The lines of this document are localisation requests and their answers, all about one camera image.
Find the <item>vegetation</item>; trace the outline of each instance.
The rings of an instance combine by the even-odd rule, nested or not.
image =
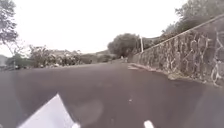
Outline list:
[[[223,0],[188,0],[181,8],[176,9],[180,20],[169,25],[163,35],[175,36],[223,13]]]
[[[10,43],[15,43],[18,37],[15,31],[16,24],[14,23],[14,8],[15,4],[11,0],[0,0],[0,44],[9,47]]]
[[[114,38],[113,42],[108,44],[108,49],[120,58],[139,52],[140,45],[139,36],[126,33]]]

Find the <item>road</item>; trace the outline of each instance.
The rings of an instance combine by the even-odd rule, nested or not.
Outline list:
[[[224,92],[127,64],[0,73],[0,123],[14,128],[59,93],[83,128],[223,128]]]

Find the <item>foliage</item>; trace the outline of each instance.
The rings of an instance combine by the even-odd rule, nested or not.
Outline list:
[[[13,20],[14,7],[13,1],[0,0],[0,44],[7,45],[10,42],[15,42],[18,36],[15,31],[16,24]]]
[[[140,38],[129,33],[118,35],[108,44],[108,49],[118,57],[127,57],[140,51]]]
[[[9,67],[16,66],[17,69],[21,69],[29,66],[30,62],[27,58],[23,58],[21,54],[16,53],[13,57],[7,59],[6,65]]]
[[[30,60],[32,66],[37,67],[45,67],[47,64],[47,60],[49,59],[49,51],[45,47],[34,47],[30,46]]]
[[[188,0],[181,8],[176,9],[180,20],[169,25],[163,35],[173,37],[223,13],[223,0]]]

